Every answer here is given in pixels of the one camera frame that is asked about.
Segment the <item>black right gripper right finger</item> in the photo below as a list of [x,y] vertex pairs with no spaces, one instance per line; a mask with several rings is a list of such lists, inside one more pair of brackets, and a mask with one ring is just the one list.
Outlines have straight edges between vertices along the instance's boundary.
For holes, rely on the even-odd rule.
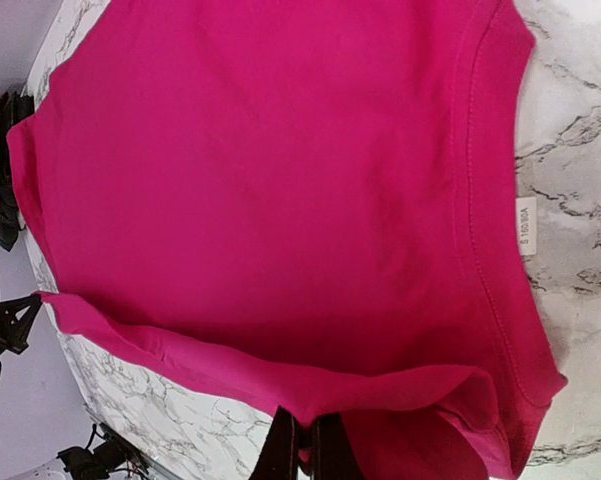
[[310,460],[311,479],[366,479],[339,414],[322,416],[313,423]]

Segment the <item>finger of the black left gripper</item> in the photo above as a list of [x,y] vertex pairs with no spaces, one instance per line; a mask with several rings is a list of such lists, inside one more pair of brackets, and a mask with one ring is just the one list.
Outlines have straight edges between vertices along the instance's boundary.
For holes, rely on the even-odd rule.
[[41,296],[36,293],[0,302],[0,345],[12,353],[23,353],[41,307]]

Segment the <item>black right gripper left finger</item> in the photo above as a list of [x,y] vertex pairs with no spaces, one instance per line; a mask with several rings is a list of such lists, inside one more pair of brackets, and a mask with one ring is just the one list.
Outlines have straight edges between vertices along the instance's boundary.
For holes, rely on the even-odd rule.
[[311,431],[278,407],[250,480],[296,480],[311,476]]

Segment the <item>pink garment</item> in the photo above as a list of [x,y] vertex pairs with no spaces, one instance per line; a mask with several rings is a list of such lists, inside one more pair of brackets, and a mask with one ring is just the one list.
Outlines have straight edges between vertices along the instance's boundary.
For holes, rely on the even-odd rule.
[[113,1],[7,136],[59,328],[339,414],[369,479],[523,471],[565,386],[517,244],[510,1]]

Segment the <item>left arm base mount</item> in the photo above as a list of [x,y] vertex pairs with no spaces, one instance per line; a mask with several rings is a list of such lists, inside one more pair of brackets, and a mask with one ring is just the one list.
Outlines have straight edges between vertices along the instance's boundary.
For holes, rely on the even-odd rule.
[[104,423],[94,423],[87,445],[60,451],[56,458],[70,479],[110,479],[125,473],[127,479],[149,479],[149,465],[139,449]]

